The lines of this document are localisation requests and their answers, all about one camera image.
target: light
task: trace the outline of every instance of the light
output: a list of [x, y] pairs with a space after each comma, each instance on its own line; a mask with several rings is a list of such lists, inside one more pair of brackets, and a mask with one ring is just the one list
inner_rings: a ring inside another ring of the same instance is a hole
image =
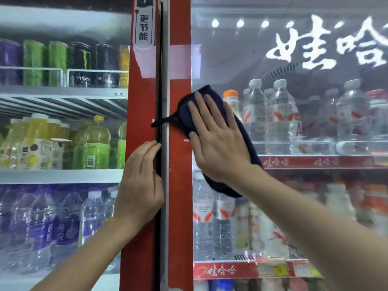
[[261, 23], [261, 27], [265, 29], [267, 26], [269, 26], [269, 21], [263, 20], [263, 22]]
[[287, 24], [286, 24], [286, 28], [290, 28], [290, 27], [293, 27], [294, 26], [294, 22], [292, 20], [290, 20]]
[[237, 26], [238, 28], [243, 27], [243, 26], [244, 26], [244, 20], [243, 20], [243, 19], [239, 19], [239, 21], [237, 21], [236, 26]]
[[220, 23], [218, 22], [218, 20], [214, 18], [213, 21], [211, 22], [211, 26], [218, 27], [219, 25], [220, 25]]
[[335, 29], [338, 29], [340, 27], [342, 27], [345, 23], [343, 21], [339, 21], [337, 22], [337, 24], [334, 26]]

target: green can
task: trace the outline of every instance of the green can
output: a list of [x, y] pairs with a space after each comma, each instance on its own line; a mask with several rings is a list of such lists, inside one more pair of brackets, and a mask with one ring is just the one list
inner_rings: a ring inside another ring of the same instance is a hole
[[[38, 41], [24, 40], [23, 42], [23, 66], [47, 67], [48, 49]], [[43, 86], [47, 84], [48, 73], [41, 69], [24, 70], [23, 85]]]
[[[51, 41], [48, 46], [48, 67], [61, 68], [65, 75], [67, 71], [68, 52], [69, 45], [58, 41]], [[59, 87], [61, 82], [59, 76], [58, 71], [49, 71], [48, 85], [50, 87]]]

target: shelf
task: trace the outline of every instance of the shelf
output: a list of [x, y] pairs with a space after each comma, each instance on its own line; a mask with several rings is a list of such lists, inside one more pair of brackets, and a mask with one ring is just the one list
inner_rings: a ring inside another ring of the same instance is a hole
[[267, 170], [387, 168], [377, 165], [371, 155], [259, 155], [259, 158]]
[[[49, 271], [32, 275], [0, 274], [0, 290], [28, 291], [49, 274]], [[92, 291], [119, 291], [120, 274], [103, 274]]]
[[0, 184], [119, 183], [123, 170], [4, 170]]
[[0, 117], [40, 112], [55, 118], [127, 117], [128, 89], [0, 86]]
[[303, 255], [284, 258], [253, 258], [236, 255], [229, 261], [195, 261], [194, 280], [256, 279], [264, 277], [303, 277], [322, 279], [322, 275]]

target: glass door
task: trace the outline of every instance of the glass door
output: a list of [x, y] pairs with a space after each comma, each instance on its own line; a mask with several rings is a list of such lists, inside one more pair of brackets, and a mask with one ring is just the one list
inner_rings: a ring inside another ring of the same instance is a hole
[[[243, 122], [269, 174], [387, 236], [387, 6], [172, 0], [170, 109], [210, 84]], [[179, 10], [184, 14], [176, 16]], [[188, 141], [171, 128], [169, 232], [193, 230], [193, 247], [182, 237], [187, 244], [178, 249], [186, 261], [192, 255], [194, 269], [189, 279], [191, 266], [181, 265], [185, 276], [174, 277], [169, 263], [170, 288], [191, 290], [192, 279], [194, 290], [204, 291], [325, 288], [319, 270], [259, 208], [212, 191], [190, 161]], [[174, 225], [171, 215], [184, 216], [185, 225]], [[175, 242], [168, 244], [177, 261]]]
[[[148, 0], [132, 30], [139, 0], [0, 3], [0, 289], [27, 291], [110, 217], [126, 159], [154, 138], [159, 12]], [[131, 44], [135, 31], [143, 39]], [[87, 231], [80, 212], [91, 198], [100, 220]], [[39, 227], [29, 223], [36, 207]], [[127, 257], [152, 253], [153, 225], [137, 239], [94, 290], [152, 288], [152, 256], [141, 273]]]

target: left hand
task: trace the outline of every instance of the left hand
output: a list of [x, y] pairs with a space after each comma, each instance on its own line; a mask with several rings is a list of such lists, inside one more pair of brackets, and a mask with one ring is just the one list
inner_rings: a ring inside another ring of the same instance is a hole
[[160, 147], [156, 141], [147, 141], [125, 163], [113, 217], [137, 231], [154, 218], [164, 203], [162, 178], [153, 165]]

